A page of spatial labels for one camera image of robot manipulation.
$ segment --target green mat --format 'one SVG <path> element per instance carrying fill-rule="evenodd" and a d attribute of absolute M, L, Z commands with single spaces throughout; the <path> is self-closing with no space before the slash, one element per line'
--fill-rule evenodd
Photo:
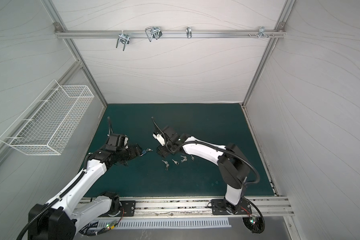
<path fill-rule="evenodd" d="M 210 161 L 195 156 L 192 161 L 180 162 L 181 154 L 170 155 L 165 160 L 156 153 L 158 141 L 152 137 L 155 117 L 159 127 L 169 125 L 179 134 L 188 133 L 213 144 L 235 143 L 253 166 L 261 180 L 251 185 L 245 195 L 273 196 L 266 172 L 257 152 L 243 111 L 239 104 L 109 104 L 93 138 L 89 152 L 101 147 L 108 133 L 110 116 L 115 133 L 125 134 L 130 143 L 154 151 L 137 157 L 126 166 L 112 166 L 85 194 L 97 197 L 104 191 L 116 192 L 123 197 L 172 197 L 225 195 L 226 184 L 219 168 Z"/>

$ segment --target dark green work surface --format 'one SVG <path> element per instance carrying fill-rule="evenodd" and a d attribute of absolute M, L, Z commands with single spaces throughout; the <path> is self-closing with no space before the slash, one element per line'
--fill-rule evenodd
<path fill-rule="evenodd" d="M 225 195 L 226 184 L 219 168 L 210 161 L 191 156 L 180 162 L 181 154 L 170 155 L 168 171 L 156 153 L 158 141 L 153 138 L 155 117 L 160 128 L 169 125 L 177 133 L 188 133 L 213 144 L 235 143 L 260 173 L 258 184 L 251 185 L 245 195 L 273 196 L 266 172 L 239 104 L 109 104 L 93 138 L 89 152 L 100 148 L 107 139 L 107 117 L 115 133 L 125 134 L 129 143 L 138 143 L 147 154 L 132 159 L 129 166 L 112 166 L 85 194 L 97 197 L 104 191 L 123 197 L 172 197 Z M 254 179 L 251 173 L 249 180 Z"/>

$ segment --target wire basket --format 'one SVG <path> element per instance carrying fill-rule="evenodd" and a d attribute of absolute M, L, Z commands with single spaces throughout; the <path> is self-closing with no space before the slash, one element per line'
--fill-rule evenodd
<path fill-rule="evenodd" d="M 56 87 L 49 88 L 51 84 L 0 136 L 0 141 L 26 155 L 62 153 L 94 96 L 85 85 L 61 86 L 56 82 Z M 43 93 L 46 99 L 39 100 Z"/>

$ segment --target gray side wall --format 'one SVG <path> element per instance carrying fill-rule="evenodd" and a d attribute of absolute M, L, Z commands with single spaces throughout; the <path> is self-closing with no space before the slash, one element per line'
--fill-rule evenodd
<path fill-rule="evenodd" d="M 0 135 L 74 62 L 64 41 L 55 37 L 52 21 L 40 1 L 0 1 Z M 68 84 L 90 87 L 82 70 Z M 101 102 L 95 97 L 62 155 L 26 156 L 13 150 L 3 161 L 0 239 L 16 238 L 28 221 L 29 209 L 45 203 L 77 173 L 101 112 Z"/>
<path fill-rule="evenodd" d="M 302 239 L 360 240 L 360 0 L 298 0 L 247 105 Z"/>

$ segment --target metal clamp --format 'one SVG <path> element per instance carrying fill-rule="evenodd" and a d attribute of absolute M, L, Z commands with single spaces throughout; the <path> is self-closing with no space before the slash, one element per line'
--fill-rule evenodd
<path fill-rule="evenodd" d="M 147 27 L 145 29 L 145 34 L 147 35 L 149 41 L 152 41 L 152 39 L 154 37 L 157 40 L 163 35 L 163 33 L 161 32 L 161 29 L 160 29 L 159 26 L 149 26 L 149 27 Z"/>
<path fill-rule="evenodd" d="M 119 37 L 118 37 L 117 42 L 116 42 L 116 48 L 117 48 L 117 46 L 119 45 L 119 43 L 124 44 L 124 46 L 123 46 L 123 51 L 124 51 L 124 50 L 125 50 L 125 46 L 126 46 L 127 44 L 129 44 L 129 36 L 126 35 L 126 34 L 124 34 L 124 33 L 119 34 Z"/>
<path fill-rule="evenodd" d="M 187 26 L 186 31 L 187 31 L 187 38 L 191 38 L 192 37 L 192 29 L 191 29 L 191 27 Z"/>
<path fill-rule="evenodd" d="M 264 30 L 265 30 L 265 28 L 262 26 L 262 27 L 260 27 L 260 29 L 259 29 L 259 33 L 258 34 L 256 34 L 256 36 L 258 37 L 258 38 L 262 38 L 262 37 L 269 37 L 269 35 L 267 35 L 267 34 L 265 34 L 264 33 Z"/>

